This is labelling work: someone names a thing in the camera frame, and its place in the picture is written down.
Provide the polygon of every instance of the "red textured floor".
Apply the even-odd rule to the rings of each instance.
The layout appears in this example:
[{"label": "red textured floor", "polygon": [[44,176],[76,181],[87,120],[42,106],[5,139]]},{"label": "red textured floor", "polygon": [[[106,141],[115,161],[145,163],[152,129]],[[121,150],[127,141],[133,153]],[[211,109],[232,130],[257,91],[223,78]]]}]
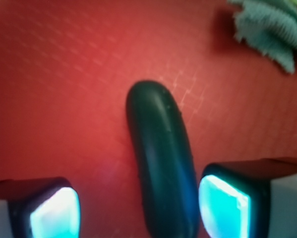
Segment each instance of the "red textured floor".
[{"label": "red textured floor", "polygon": [[[68,178],[82,237],[147,237],[125,98],[165,84],[197,178],[213,161],[297,157],[296,73],[233,39],[224,0],[0,0],[0,179]],[[201,228],[200,237],[206,233]]]}]

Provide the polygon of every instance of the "cucumber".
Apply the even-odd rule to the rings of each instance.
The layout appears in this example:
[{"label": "cucumber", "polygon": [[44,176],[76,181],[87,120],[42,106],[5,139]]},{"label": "cucumber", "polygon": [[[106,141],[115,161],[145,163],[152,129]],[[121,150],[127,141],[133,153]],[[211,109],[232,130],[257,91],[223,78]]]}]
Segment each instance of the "cucumber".
[{"label": "cucumber", "polygon": [[137,82],[126,100],[146,227],[156,238],[197,237],[198,190],[181,113],[160,83]]}]

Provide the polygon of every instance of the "dark green rubber object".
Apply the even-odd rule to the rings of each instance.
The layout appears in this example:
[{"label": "dark green rubber object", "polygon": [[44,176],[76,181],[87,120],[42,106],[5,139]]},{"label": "dark green rubber object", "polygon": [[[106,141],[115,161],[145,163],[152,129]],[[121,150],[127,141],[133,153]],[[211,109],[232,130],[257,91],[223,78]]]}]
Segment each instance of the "dark green rubber object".
[{"label": "dark green rubber object", "polygon": [[197,237],[195,171],[173,97],[157,82],[140,81],[128,93],[126,111],[148,231],[155,238]]}]

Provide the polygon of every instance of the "grid pattern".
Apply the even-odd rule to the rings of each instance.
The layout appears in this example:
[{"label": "grid pattern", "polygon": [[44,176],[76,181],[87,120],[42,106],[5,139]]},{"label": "grid pattern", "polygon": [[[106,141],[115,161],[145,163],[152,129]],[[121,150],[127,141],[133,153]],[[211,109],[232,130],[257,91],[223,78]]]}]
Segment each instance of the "grid pattern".
[{"label": "grid pattern", "polygon": [[82,237],[147,237],[125,116],[142,78],[174,95],[197,179],[214,161],[297,157],[297,57],[287,75],[238,44],[235,10],[0,1],[0,179],[64,176],[81,200]]}]

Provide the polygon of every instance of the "red surface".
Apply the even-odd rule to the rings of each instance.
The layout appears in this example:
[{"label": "red surface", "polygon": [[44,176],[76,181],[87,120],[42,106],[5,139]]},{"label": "red surface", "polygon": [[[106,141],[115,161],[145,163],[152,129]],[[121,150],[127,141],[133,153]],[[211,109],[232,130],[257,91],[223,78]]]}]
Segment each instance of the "red surface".
[{"label": "red surface", "polygon": [[234,11],[224,0],[0,0],[0,179],[64,176],[82,237],[147,237],[125,116],[141,78],[173,93],[198,180],[213,161],[297,157],[297,60],[287,75],[238,44]]}]

